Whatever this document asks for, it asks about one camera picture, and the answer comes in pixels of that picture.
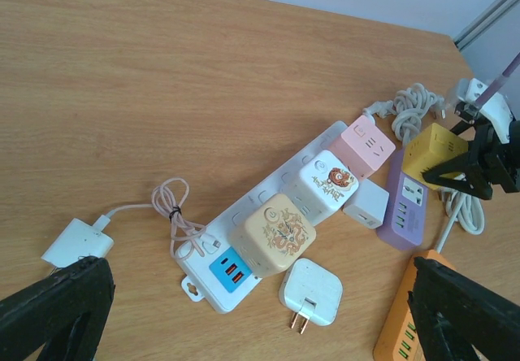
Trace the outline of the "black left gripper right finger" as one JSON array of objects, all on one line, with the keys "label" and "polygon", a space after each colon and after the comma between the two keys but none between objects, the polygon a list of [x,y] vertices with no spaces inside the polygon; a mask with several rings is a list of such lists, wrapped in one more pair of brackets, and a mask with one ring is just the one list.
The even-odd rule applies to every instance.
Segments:
[{"label": "black left gripper right finger", "polygon": [[416,257],[408,304],[426,360],[519,359],[519,306],[434,259]]}]

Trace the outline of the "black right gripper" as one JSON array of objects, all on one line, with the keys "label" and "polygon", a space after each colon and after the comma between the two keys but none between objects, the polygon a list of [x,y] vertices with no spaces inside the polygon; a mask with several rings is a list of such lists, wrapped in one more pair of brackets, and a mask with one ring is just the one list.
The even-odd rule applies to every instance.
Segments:
[{"label": "black right gripper", "polygon": [[508,194],[518,193],[519,121],[510,123],[506,144],[500,142],[493,127],[490,129],[488,133],[487,124],[478,126],[474,139],[467,141],[468,150],[423,172],[424,180],[482,200],[492,198],[491,185],[500,185]]}]

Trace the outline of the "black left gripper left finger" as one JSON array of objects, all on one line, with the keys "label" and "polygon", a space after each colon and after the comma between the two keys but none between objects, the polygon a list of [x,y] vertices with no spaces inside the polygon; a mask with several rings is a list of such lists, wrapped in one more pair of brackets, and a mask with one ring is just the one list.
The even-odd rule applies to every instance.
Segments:
[{"label": "black left gripper left finger", "polygon": [[93,360],[114,299],[108,261],[89,256],[1,301],[1,359]]}]

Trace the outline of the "yellow cube socket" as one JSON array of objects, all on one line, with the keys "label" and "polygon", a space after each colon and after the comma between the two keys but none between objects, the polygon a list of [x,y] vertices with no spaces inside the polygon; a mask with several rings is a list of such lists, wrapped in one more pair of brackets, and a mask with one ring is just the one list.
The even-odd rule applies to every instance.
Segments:
[{"label": "yellow cube socket", "polygon": [[426,182],[422,173],[468,150],[468,142],[449,129],[432,123],[405,147],[402,171],[430,189],[439,185]]}]

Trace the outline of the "white charger with pink cable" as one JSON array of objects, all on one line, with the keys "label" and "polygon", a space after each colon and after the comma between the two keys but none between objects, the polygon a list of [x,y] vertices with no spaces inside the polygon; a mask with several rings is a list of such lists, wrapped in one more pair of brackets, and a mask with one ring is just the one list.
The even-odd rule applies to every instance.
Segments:
[{"label": "white charger with pink cable", "polygon": [[152,208],[170,224],[170,254],[178,262],[192,254],[201,257],[216,252],[221,242],[210,235],[203,224],[186,220],[182,206],[188,198],[190,187],[181,177],[173,177],[156,186],[149,203],[128,204],[100,215],[93,224],[73,219],[58,235],[42,259],[56,270],[65,268],[83,258],[104,258],[114,245],[114,240],[104,233],[112,217],[121,212]]}]

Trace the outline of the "pink cube socket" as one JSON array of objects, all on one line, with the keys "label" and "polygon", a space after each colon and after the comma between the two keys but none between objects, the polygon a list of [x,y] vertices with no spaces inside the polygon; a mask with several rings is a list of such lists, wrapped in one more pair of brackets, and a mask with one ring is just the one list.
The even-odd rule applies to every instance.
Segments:
[{"label": "pink cube socket", "polygon": [[381,168],[396,146],[371,119],[361,115],[328,149],[363,181]]}]

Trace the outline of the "white square charger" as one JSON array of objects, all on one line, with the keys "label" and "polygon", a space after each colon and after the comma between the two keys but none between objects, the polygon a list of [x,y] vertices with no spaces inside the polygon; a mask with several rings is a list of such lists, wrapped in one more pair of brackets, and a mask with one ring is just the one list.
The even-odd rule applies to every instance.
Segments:
[{"label": "white square charger", "polygon": [[383,224],[388,207],[389,192],[369,179],[362,180],[342,211],[368,229]]}]

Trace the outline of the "white cube socket adapter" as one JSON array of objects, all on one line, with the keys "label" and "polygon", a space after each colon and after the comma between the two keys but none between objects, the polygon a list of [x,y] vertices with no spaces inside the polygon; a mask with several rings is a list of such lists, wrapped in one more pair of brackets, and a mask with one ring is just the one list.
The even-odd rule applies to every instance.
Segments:
[{"label": "white cube socket adapter", "polygon": [[330,150],[320,151],[286,183],[282,192],[317,226],[357,191],[359,181]]}]

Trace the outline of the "white power strip pastel sockets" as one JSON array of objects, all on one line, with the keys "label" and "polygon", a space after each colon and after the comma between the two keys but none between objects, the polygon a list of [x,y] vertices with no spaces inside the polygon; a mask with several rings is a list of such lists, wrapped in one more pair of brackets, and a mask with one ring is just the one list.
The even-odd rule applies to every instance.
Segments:
[{"label": "white power strip pastel sockets", "polygon": [[336,121],[208,223],[202,252],[185,242],[175,253],[181,287],[226,314],[268,276],[287,270],[336,213],[358,180],[328,149],[347,125]]}]

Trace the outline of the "beige cube socket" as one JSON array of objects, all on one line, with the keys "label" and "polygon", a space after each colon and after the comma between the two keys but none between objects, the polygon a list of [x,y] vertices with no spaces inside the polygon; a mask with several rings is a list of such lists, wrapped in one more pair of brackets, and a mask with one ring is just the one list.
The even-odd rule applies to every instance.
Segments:
[{"label": "beige cube socket", "polygon": [[236,226],[228,241],[255,276],[266,278],[288,270],[315,238],[314,226],[277,193]]}]

